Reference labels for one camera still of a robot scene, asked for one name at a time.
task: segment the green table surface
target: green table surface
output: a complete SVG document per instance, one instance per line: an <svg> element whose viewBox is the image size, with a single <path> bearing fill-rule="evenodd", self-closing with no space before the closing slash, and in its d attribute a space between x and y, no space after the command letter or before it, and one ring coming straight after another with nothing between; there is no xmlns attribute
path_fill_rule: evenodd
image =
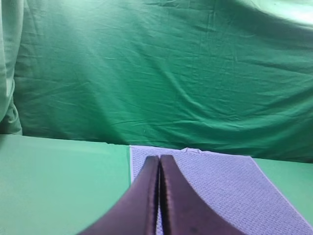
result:
<svg viewBox="0 0 313 235"><path fill-rule="evenodd" d="M313 224L313 164L256 162ZM0 135L0 234L74 235L129 185L128 146Z"/></svg>

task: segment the green backdrop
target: green backdrop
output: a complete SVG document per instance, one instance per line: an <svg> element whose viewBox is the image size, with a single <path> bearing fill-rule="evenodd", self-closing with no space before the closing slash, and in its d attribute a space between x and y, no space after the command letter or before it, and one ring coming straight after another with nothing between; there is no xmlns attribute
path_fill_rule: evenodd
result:
<svg viewBox="0 0 313 235"><path fill-rule="evenodd" d="M312 162L313 27L245 2L25 1L23 132Z"/></svg>

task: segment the light green fabric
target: light green fabric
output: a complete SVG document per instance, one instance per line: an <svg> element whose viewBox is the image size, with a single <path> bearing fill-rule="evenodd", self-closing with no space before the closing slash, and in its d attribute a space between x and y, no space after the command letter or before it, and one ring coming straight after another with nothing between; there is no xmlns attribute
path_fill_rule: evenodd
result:
<svg viewBox="0 0 313 235"><path fill-rule="evenodd" d="M278 187L313 226L313 164L255 159L266 176Z"/></svg>
<svg viewBox="0 0 313 235"><path fill-rule="evenodd" d="M0 0L0 133L22 133L13 102L13 77L21 41L23 2Z"/></svg>
<svg viewBox="0 0 313 235"><path fill-rule="evenodd" d="M0 135L0 234L77 234L126 191L128 158L128 146Z"/></svg>
<svg viewBox="0 0 313 235"><path fill-rule="evenodd" d="M24 133L312 162L313 29L246 2L28 0Z"/></svg>

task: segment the gray towel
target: gray towel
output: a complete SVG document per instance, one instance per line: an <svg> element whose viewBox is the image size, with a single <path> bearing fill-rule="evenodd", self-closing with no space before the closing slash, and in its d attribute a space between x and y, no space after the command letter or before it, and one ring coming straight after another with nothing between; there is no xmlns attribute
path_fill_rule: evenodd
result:
<svg viewBox="0 0 313 235"><path fill-rule="evenodd" d="M313 235L313 229L248 156L131 146L132 180L147 156L170 154L198 195L247 235ZM158 215L157 235L163 235Z"/></svg>

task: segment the green fabric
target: green fabric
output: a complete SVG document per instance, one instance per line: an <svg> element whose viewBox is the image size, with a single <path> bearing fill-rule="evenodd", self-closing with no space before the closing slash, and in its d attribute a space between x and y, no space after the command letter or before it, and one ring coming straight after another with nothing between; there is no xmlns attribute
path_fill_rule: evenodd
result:
<svg viewBox="0 0 313 235"><path fill-rule="evenodd" d="M128 188L128 158L122 145L0 135L0 234L77 234Z"/></svg>
<svg viewBox="0 0 313 235"><path fill-rule="evenodd" d="M313 28L247 2L26 1L24 133L312 162Z"/></svg>
<svg viewBox="0 0 313 235"><path fill-rule="evenodd" d="M23 0L0 0L0 133L21 134L13 103L14 66L19 51Z"/></svg>
<svg viewBox="0 0 313 235"><path fill-rule="evenodd" d="M259 167L313 226L313 164L255 159Z"/></svg>

